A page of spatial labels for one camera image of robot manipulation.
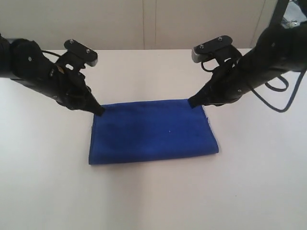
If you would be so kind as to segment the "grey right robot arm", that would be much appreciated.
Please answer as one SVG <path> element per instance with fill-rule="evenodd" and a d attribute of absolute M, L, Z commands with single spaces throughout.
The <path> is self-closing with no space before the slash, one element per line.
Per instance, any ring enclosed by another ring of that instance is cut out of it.
<path fill-rule="evenodd" d="M 203 68 L 212 74 L 211 79 L 188 103 L 192 108 L 200 105 L 221 106 L 238 101 L 248 92 L 293 71 L 303 76 L 307 71 L 307 25 L 294 28 L 270 26 L 260 35 L 256 45 L 242 55 L 232 44 L 233 39 L 223 35 L 192 49 L 192 60 L 202 67 L 211 60 L 218 66 Z"/>

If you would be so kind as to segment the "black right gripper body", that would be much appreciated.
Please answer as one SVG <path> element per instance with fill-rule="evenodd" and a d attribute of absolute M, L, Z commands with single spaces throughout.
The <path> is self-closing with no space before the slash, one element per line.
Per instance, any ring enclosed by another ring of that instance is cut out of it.
<path fill-rule="evenodd" d="M 212 105 L 231 104 L 241 96 L 280 75 L 307 67 L 307 27 L 272 26 L 255 47 L 242 56 L 213 86 Z"/>

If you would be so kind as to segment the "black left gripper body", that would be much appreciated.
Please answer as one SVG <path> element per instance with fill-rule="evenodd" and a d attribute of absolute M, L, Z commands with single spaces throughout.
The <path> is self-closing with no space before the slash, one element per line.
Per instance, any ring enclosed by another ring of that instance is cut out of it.
<path fill-rule="evenodd" d="M 87 95 L 92 93 L 80 71 L 50 61 L 35 41 L 16 39 L 10 44 L 10 52 L 12 81 L 70 110 L 83 110 Z"/>

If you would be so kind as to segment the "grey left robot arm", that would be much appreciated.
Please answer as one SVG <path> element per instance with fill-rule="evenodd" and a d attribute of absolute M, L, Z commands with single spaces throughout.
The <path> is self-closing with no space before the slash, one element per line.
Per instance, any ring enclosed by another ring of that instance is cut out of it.
<path fill-rule="evenodd" d="M 74 39 L 64 43 L 66 52 L 50 61 L 38 43 L 23 38 L 0 38 L 0 76 L 55 100 L 70 110 L 101 116 L 105 109 L 93 96 L 81 73 L 94 67 L 98 54 Z"/>

